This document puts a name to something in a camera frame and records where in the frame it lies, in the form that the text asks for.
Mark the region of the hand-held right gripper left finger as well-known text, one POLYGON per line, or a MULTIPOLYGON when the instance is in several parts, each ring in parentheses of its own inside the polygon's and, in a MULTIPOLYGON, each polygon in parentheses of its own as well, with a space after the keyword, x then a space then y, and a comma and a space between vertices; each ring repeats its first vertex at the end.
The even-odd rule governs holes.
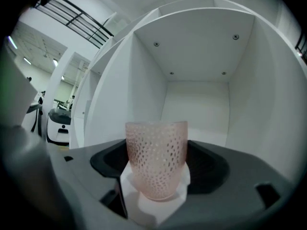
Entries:
POLYGON ((76 216, 83 219, 128 217, 119 182, 128 162, 124 140, 78 149, 50 144, 49 154, 76 216))

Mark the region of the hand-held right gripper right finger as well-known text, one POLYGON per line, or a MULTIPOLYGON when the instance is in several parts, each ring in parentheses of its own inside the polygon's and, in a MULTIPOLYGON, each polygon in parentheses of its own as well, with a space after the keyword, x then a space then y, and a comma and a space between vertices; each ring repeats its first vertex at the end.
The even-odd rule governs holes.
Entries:
POLYGON ((173 228, 257 228, 287 204, 296 175, 241 151, 189 141, 187 199, 172 216, 173 228))

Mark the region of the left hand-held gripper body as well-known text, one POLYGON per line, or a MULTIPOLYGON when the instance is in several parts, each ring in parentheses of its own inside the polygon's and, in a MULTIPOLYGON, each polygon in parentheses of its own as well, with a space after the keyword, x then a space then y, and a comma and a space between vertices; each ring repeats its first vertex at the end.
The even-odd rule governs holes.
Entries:
POLYGON ((20 126, 36 94, 3 41, 0 47, 0 125, 20 126))

